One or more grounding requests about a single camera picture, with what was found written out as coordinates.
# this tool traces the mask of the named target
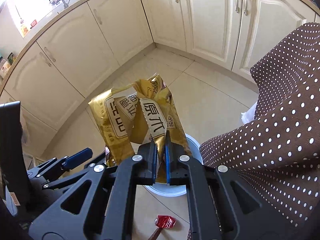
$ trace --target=light blue trash bin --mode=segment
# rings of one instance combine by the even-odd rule
[[[186,137],[192,156],[203,164],[202,157],[199,151],[200,144],[190,135],[186,134]],[[167,184],[156,183],[152,186],[145,187],[151,192],[165,197],[177,197],[187,193],[186,186],[170,186]]]

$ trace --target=brown stick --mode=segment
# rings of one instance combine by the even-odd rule
[[[153,232],[153,234],[149,237],[148,240],[156,240],[161,233],[163,228],[157,228],[156,231]]]

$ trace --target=brown polka dot tablecloth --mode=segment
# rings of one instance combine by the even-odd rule
[[[319,61],[320,26],[304,24],[250,69],[255,120],[200,146],[204,165],[237,171],[297,229],[320,199]]]

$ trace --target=cabinet door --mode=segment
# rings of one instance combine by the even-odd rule
[[[87,3],[58,20],[37,42],[85,98],[119,67]]]
[[[181,7],[187,52],[231,70],[238,42],[241,0],[181,0]]]
[[[186,51],[180,0],[142,0],[154,42]]]
[[[84,100],[36,42],[16,65],[5,89],[27,111],[55,130]]]
[[[0,97],[0,104],[14,102],[6,90],[2,91]],[[55,129],[41,122],[38,118],[30,114],[26,109],[21,106],[21,112],[26,120],[29,138],[26,144],[22,144],[24,153],[31,154],[32,156],[41,156],[54,135],[57,133]]]
[[[313,22],[316,13],[300,0],[247,0],[247,15],[243,4],[232,71],[254,82],[250,68],[290,32]]]
[[[89,0],[88,4],[120,65],[153,43],[140,0]]]

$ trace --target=gold plastic packaging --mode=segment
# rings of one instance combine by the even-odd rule
[[[108,166],[119,165],[133,156],[131,142],[154,140],[158,150],[157,182],[166,183],[165,135],[191,155],[169,88],[160,75],[140,79],[126,87],[112,88],[90,102],[90,109],[110,153]]]

